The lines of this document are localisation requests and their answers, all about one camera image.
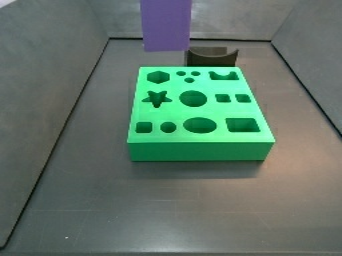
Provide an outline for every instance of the star-shaped hole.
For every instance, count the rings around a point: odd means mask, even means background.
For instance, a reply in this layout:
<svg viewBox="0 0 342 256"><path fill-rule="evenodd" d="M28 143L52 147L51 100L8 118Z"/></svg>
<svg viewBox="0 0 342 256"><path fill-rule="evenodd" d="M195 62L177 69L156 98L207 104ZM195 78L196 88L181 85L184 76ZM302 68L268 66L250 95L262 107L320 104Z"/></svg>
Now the star-shaped hole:
<svg viewBox="0 0 342 256"><path fill-rule="evenodd" d="M143 99L143 102L152 102L155 108L159 108L163 102L171 102L172 100L165 97L167 91L152 92L148 91L148 97Z"/></svg>

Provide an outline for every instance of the table surface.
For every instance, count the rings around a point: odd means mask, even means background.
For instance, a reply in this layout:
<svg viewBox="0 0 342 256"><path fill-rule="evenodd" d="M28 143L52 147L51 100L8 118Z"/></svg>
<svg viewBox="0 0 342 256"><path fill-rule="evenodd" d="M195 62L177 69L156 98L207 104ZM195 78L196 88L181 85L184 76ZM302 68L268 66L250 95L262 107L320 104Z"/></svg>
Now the table surface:
<svg viewBox="0 0 342 256"><path fill-rule="evenodd" d="M324 114L270 43L191 44L239 48L276 138L266 161L129 161L139 67L184 56L112 40L4 254L342 252L342 143Z"/></svg>

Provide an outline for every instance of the purple rectangular prism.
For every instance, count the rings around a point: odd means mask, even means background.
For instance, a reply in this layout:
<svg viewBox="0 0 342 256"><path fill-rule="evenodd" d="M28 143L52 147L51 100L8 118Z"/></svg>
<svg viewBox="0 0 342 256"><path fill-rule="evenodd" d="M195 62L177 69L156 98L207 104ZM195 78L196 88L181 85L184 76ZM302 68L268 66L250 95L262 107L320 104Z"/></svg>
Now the purple rectangular prism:
<svg viewBox="0 0 342 256"><path fill-rule="evenodd" d="M185 51L191 0L140 0L144 50Z"/></svg>

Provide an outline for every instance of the square hole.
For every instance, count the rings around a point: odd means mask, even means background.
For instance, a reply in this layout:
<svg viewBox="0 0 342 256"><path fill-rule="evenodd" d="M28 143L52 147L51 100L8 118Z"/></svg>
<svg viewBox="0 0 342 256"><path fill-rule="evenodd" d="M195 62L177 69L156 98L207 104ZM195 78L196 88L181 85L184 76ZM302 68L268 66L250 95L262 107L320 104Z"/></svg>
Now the square hole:
<svg viewBox="0 0 342 256"><path fill-rule="evenodd" d="M259 132L259 126L254 118L226 118L230 132Z"/></svg>
<svg viewBox="0 0 342 256"><path fill-rule="evenodd" d="M236 100L240 103L250 103L251 102L251 98L247 94L235 94Z"/></svg>
<svg viewBox="0 0 342 256"><path fill-rule="evenodd" d="M152 131L152 123L151 122L136 123L135 131L136 133L149 133Z"/></svg>
<svg viewBox="0 0 342 256"><path fill-rule="evenodd" d="M231 102L228 94L215 94L218 102Z"/></svg>

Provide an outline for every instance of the green shape sorter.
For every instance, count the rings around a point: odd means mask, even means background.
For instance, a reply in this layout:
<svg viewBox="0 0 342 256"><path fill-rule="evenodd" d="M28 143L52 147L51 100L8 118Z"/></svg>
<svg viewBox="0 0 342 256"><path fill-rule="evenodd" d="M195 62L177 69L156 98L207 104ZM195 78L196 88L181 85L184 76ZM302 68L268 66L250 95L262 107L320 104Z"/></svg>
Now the green shape sorter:
<svg viewBox="0 0 342 256"><path fill-rule="evenodd" d="M274 142L239 68L140 68L132 161L263 160Z"/></svg>

